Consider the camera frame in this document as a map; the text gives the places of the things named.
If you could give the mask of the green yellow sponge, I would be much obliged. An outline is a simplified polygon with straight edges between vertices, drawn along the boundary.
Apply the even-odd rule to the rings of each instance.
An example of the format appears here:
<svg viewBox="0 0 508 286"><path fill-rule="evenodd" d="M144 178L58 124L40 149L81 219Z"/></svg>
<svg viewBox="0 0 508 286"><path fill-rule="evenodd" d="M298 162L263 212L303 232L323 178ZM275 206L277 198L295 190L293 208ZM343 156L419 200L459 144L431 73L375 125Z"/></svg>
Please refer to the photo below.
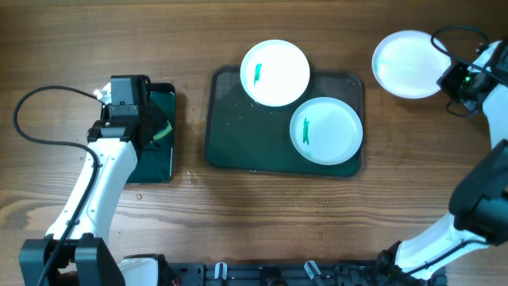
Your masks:
<svg viewBox="0 0 508 286"><path fill-rule="evenodd" d="M165 125L165 127L164 127L162 130L158 131L158 132L154 135L153 139L154 139L155 141L158 141L158 140L160 140L160 139L162 139L162 138L166 137L168 134L170 134L172 130L173 130L173 128L172 128L171 123L170 123L169 121L166 121L166 125Z"/></svg>

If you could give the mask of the white plate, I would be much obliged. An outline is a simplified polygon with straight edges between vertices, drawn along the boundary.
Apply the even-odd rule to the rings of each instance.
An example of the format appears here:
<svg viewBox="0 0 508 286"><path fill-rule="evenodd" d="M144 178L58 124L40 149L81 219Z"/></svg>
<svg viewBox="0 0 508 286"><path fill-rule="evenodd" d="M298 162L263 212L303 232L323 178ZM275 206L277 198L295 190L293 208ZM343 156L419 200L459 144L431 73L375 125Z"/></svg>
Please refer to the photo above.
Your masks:
<svg viewBox="0 0 508 286"><path fill-rule="evenodd" d="M299 99L310 81L310 65L294 44L267 40L254 45L241 62L240 79L247 95L261 105L286 106Z"/></svg>
<svg viewBox="0 0 508 286"><path fill-rule="evenodd" d="M385 37L371 60L375 79L391 94L404 99L423 99L441 90L439 78L452 65L441 52L445 46L428 33L403 30Z"/></svg>

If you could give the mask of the white plate top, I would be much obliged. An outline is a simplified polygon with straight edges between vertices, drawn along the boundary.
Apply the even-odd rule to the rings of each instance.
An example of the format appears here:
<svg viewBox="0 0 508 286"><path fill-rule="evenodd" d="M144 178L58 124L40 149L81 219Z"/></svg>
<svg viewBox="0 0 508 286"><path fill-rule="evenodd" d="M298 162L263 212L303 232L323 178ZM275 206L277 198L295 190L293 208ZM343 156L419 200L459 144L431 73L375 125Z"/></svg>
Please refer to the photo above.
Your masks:
<svg viewBox="0 0 508 286"><path fill-rule="evenodd" d="M310 81L310 65L294 44L267 40L254 45L241 62L240 79L247 95L261 105L286 106L299 99Z"/></svg>

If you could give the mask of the light blue plate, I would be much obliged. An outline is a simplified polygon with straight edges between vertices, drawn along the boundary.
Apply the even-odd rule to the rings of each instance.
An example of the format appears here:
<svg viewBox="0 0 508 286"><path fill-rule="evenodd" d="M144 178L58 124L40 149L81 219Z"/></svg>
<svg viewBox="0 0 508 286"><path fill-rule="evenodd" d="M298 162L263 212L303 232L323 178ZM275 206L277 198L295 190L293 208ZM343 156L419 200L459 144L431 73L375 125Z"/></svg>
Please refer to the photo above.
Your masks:
<svg viewBox="0 0 508 286"><path fill-rule="evenodd" d="M293 146L315 164L335 165L360 150L363 126L345 102L330 97L310 99L293 113L289 125Z"/></svg>

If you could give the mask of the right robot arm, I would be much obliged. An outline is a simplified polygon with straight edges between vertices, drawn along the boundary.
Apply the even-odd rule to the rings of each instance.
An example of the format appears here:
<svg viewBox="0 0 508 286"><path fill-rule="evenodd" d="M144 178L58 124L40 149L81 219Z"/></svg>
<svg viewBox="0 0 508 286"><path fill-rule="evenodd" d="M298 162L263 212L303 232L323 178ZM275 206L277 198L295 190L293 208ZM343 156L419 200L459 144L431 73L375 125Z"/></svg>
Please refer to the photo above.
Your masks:
<svg viewBox="0 0 508 286"><path fill-rule="evenodd" d="M403 98L424 98L427 92L415 90L422 79L434 82L433 91L443 91L452 102L464 104L471 115L482 112L489 125L491 151L456 186L448 212L417 237L397 242L382 251L373 268L373 277L388 283L420 284L445 265L477 249L500 245L507 240L507 41L480 47L474 62L448 52L434 37L429 37L427 52L440 52L445 66L436 71L424 69L430 62L425 52L409 44L405 64L390 68L411 70L407 87L395 91L401 82L395 77L384 83L381 76L389 68L381 61L381 51L392 42L384 39L372 58L375 77L389 92Z"/></svg>

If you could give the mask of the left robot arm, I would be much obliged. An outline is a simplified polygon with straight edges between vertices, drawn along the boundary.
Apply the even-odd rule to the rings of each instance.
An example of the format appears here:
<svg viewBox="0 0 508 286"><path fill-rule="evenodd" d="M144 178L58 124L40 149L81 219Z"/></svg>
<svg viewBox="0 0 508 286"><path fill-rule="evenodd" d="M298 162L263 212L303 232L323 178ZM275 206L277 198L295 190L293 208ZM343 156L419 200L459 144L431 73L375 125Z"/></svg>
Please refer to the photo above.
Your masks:
<svg viewBox="0 0 508 286"><path fill-rule="evenodd" d="M175 88L146 75L114 75L91 94L101 103L87 131L79 178L56 221L19 253L27 285L176 285L162 254L116 262L108 248L112 218L127 184L161 184L173 173Z"/></svg>

